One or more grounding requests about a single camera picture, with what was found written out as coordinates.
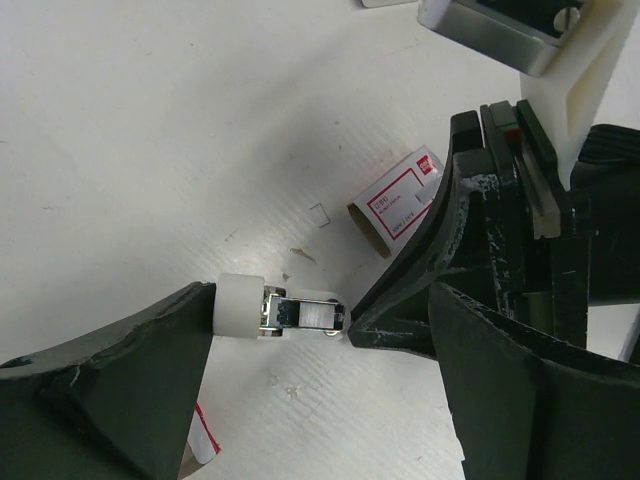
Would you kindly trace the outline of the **red white staple box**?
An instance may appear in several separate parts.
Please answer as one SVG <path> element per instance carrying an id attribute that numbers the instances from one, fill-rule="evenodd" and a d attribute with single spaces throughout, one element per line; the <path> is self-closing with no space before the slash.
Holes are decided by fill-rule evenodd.
<path id="1" fill-rule="evenodd" d="M 444 165 L 426 146 L 405 157 L 348 206 L 350 217 L 384 259 L 400 252 L 431 209 Z"/>

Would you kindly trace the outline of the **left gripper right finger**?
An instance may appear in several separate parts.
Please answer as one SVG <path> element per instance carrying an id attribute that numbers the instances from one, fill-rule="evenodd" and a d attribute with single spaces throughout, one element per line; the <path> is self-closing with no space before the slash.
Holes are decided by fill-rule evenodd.
<path id="1" fill-rule="evenodd" d="M 466 478 L 638 478 L 638 366 L 559 341 L 440 282 L 429 315 Z"/>

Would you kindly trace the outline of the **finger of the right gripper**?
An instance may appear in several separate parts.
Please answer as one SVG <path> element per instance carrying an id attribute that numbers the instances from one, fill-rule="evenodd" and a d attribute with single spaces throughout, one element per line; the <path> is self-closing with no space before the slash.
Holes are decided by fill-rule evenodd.
<path id="1" fill-rule="evenodd" d="M 354 347 L 436 358 L 429 318 L 432 282 L 372 287 L 351 312 L 348 339 Z"/>

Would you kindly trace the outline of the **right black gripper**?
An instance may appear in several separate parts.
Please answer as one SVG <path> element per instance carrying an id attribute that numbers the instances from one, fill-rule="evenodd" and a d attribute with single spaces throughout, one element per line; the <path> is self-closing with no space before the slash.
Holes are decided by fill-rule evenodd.
<path id="1" fill-rule="evenodd" d="M 591 202 L 565 190 L 557 165 L 526 101 L 454 115 L 433 207 L 352 318 L 434 320 L 434 286 L 464 276 L 457 287 L 482 305 L 585 347 Z M 468 232 L 483 244 L 464 245 Z"/>

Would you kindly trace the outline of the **staple box tray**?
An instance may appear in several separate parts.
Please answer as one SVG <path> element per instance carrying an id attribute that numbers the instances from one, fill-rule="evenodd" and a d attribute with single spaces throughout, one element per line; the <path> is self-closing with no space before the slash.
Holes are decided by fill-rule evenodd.
<path id="1" fill-rule="evenodd" d="M 186 479 L 209 464 L 219 453 L 221 447 L 208 427 L 204 412 L 199 404 L 189 427 L 187 441 L 178 473 L 179 479 Z"/>

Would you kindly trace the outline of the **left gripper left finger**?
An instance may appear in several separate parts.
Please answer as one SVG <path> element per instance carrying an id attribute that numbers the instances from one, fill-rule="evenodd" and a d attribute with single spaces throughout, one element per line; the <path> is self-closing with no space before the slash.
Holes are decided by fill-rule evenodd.
<path id="1" fill-rule="evenodd" d="M 4 479 L 175 479 L 213 339 L 216 287 L 1 366 Z"/>

